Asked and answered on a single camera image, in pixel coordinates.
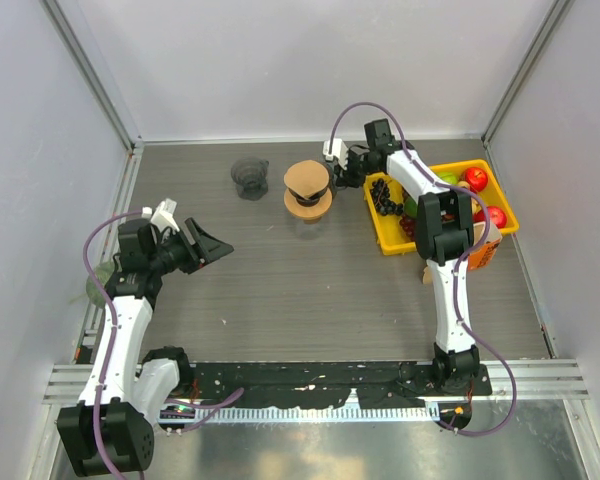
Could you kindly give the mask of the brown paper coffee filter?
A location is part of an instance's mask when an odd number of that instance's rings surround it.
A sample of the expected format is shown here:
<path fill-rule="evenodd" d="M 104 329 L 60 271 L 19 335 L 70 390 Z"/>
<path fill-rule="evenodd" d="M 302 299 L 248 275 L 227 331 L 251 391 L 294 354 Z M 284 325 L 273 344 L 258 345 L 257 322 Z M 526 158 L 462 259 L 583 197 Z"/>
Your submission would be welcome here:
<path fill-rule="evenodd" d="M 284 184 L 303 196 L 309 196 L 329 184 L 327 168 L 315 161 L 305 160 L 293 164 L 284 175 Z"/>

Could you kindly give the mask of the wooden dripper ring holder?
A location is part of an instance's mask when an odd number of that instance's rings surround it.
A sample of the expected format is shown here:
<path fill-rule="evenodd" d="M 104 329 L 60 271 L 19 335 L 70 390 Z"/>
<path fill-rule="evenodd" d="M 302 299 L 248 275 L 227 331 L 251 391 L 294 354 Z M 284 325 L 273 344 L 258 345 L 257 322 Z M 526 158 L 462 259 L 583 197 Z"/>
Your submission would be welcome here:
<path fill-rule="evenodd" d="M 287 189 L 284 193 L 284 205 L 287 211 L 295 218 L 305 223 L 316 223 L 330 210 L 333 195 L 329 189 L 311 205 L 303 205 L 293 192 Z"/>

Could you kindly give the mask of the grey plastic dripper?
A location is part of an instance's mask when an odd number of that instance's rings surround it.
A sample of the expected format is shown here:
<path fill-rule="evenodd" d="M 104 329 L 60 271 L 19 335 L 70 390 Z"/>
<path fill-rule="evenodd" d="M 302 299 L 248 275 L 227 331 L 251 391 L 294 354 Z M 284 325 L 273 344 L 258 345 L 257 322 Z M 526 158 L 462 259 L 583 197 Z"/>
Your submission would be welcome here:
<path fill-rule="evenodd" d="M 231 178 L 241 199 L 257 201 L 268 192 L 269 161 L 257 157 L 238 159 L 231 167 Z"/>

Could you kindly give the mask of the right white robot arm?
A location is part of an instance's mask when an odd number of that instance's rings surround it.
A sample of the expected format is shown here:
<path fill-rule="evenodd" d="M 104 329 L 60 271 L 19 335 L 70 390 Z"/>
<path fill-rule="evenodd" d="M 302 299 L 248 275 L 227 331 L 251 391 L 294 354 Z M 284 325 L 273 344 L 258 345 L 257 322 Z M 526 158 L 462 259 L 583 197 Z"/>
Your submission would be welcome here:
<path fill-rule="evenodd" d="M 323 155 L 351 181 L 384 172 L 417 201 L 416 251 L 429 268 L 436 305 L 432 383 L 454 394 L 478 375 L 480 366 L 476 340 L 467 332 L 468 257 L 474 243 L 470 193 L 443 182 L 410 144 L 399 146 L 386 119 L 366 124 L 365 134 L 365 153 L 351 153 L 342 140 L 330 137 Z"/>

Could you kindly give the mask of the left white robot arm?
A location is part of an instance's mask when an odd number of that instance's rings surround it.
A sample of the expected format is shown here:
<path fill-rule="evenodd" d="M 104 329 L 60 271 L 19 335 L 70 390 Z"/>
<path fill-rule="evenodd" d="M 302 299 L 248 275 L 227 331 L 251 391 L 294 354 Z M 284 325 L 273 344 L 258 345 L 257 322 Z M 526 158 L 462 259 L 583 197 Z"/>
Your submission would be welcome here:
<path fill-rule="evenodd" d="M 107 282 L 96 288 L 105 322 L 93 368 L 74 406 L 60 410 L 57 429 L 79 477 L 144 473 L 154 453 L 154 428 L 169 396 L 186 396 L 194 370 L 180 347 L 141 358 L 163 276 L 192 274 L 231 254 L 233 246 L 205 232 L 193 218 L 179 227 L 169 213 L 117 216 L 119 250 Z"/>

